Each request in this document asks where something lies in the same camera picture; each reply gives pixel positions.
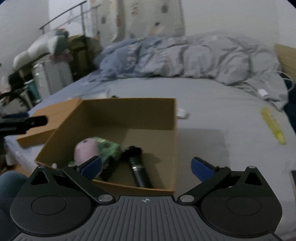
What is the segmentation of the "clear zip storage bag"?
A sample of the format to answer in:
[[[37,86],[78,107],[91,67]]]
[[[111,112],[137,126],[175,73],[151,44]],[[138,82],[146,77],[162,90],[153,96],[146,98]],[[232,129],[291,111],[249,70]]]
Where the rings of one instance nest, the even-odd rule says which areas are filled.
[[[46,99],[73,83],[67,62],[54,63],[50,59],[39,61],[33,66],[32,73],[41,99]]]

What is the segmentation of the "blue grey crumpled duvet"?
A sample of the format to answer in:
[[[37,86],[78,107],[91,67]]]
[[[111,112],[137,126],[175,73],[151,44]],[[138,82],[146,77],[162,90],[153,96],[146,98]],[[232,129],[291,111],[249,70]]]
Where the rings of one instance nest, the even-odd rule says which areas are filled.
[[[259,96],[259,79],[280,71],[277,55],[250,37],[213,32],[185,37],[126,39],[105,47],[94,60],[100,79],[182,77],[215,80],[270,102],[278,110],[288,96]]]

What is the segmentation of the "open orange cardboard box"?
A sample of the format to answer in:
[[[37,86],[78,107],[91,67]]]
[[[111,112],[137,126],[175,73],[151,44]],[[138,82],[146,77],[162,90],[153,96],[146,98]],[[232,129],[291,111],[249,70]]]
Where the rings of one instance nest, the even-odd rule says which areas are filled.
[[[132,171],[120,164],[107,182],[93,183],[114,196],[172,195],[177,166],[176,101],[173,98],[108,98],[83,100],[55,130],[36,157],[47,167],[64,168],[76,145],[91,137],[122,148],[142,149],[143,163],[153,187],[137,187]]]

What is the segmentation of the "pink computer mouse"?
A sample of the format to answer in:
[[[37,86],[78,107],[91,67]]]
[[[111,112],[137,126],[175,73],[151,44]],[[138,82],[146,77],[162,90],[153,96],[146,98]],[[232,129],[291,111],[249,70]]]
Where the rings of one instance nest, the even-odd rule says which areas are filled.
[[[76,145],[74,162],[77,166],[80,166],[94,156],[98,156],[98,142],[94,138],[84,139]]]

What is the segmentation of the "green patterned packet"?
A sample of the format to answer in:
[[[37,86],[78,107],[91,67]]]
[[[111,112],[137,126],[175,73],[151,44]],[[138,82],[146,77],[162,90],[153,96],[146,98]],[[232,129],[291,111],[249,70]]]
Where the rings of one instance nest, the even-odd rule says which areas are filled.
[[[120,144],[99,137],[93,137],[93,139],[97,142],[98,155],[103,165],[112,160],[119,160],[122,153]]]

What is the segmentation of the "orange box lid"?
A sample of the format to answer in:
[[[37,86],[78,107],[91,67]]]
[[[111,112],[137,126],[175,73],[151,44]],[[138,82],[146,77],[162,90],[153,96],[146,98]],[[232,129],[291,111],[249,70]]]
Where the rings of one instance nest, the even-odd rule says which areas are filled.
[[[45,126],[32,128],[24,135],[18,135],[16,141],[22,148],[44,144],[81,101],[80,97],[76,97],[38,109],[33,117],[45,115],[48,123]]]

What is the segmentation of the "black metal clothes rack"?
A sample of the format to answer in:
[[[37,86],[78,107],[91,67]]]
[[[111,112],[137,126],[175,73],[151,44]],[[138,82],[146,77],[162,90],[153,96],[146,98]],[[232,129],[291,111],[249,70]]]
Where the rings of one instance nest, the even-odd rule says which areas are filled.
[[[55,29],[64,29],[70,36],[93,36],[90,1],[48,1],[48,20],[39,27],[45,34]]]

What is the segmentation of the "wooden headboard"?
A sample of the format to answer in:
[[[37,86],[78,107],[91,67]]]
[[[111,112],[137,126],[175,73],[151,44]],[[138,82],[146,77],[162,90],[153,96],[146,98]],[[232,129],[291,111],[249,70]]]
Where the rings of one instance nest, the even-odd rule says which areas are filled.
[[[296,49],[275,44],[273,47],[281,64],[283,72],[289,75],[292,79],[296,79]]]

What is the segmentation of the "small white eraser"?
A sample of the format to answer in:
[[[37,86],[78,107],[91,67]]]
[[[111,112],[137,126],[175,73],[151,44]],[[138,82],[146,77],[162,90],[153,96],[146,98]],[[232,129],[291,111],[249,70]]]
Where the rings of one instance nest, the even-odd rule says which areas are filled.
[[[181,120],[186,120],[189,117],[189,113],[187,113],[184,109],[177,109],[177,118]]]

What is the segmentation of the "teal plastic storage bin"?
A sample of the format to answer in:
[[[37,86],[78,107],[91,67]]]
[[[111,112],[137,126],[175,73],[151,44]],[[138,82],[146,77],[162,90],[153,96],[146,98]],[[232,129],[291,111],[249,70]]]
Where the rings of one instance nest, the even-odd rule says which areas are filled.
[[[25,86],[28,88],[28,92],[30,93],[30,97],[35,104],[38,104],[42,101],[40,97],[39,90],[35,80],[31,79],[25,82]]]

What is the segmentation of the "pineapple print curtain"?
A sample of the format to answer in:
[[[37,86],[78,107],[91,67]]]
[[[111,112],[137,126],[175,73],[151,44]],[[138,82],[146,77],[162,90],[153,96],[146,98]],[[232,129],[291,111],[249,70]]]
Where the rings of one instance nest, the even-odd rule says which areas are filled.
[[[103,47],[127,38],[185,34],[180,1],[89,1],[89,4],[93,34]]]

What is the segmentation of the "light blue bed sheet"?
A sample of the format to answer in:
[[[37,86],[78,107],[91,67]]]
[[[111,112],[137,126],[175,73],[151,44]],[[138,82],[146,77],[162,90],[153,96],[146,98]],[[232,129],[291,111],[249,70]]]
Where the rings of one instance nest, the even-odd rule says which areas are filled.
[[[177,195],[198,183],[190,170],[195,156],[233,170],[256,166],[282,205],[277,235],[283,240],[295,237],[295,132],[285,113],[270,109],[284,133],[286,144],[281,145],[260,114],[268,103],[240,89],[192,78],[127,78],[102,83],[94,74],[46,98],[37,108],[75,97],[89,99],[104,89],[121,98],[175,98],[178,107],[189,114],[188,119],[178,120]]]

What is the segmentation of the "yellow highlighter pen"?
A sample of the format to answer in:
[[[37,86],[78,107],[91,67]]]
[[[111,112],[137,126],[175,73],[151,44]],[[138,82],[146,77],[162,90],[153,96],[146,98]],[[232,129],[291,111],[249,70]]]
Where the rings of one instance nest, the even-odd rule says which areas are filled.
[[[282,145],[286,144],[285,137],[283,135],[283,132],[276,121],[276,119],[271,115],[270,111],[268,108],[262,108],[261,111],[261,116],[269,129],[272,131],[273,135],[275,138],[278,140],[278,142]]]

